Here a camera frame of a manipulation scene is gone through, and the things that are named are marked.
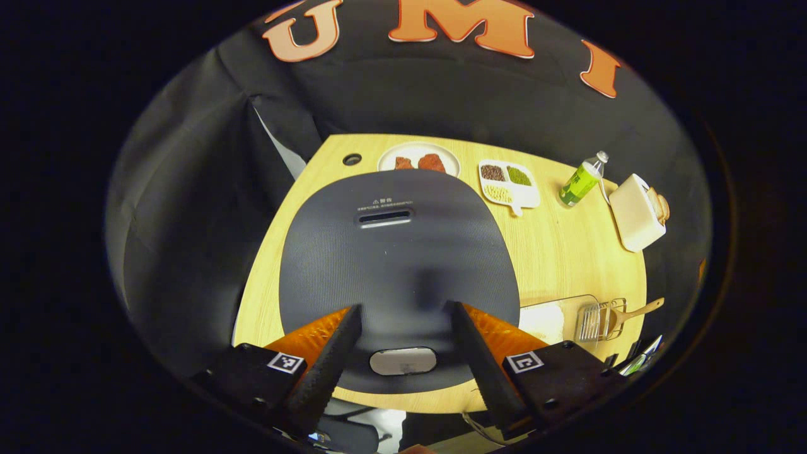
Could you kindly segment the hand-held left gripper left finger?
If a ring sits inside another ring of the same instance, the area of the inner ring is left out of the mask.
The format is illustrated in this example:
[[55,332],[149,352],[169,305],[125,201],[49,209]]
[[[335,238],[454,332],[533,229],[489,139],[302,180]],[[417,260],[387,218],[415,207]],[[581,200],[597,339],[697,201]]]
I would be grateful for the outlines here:
[[361,336],[361,307],[320,317],[265,347],[240,343],[191,380],[239,416],[308,436],[325,412]]

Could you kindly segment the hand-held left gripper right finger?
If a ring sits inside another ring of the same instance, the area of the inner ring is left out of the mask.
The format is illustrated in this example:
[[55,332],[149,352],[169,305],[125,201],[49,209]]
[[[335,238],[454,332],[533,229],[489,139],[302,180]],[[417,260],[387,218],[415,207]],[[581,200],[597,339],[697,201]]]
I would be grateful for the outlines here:
[[559,428],[622,391],[622,375],[571,340],[548,344],[458,301],[456,350],[505,439]]

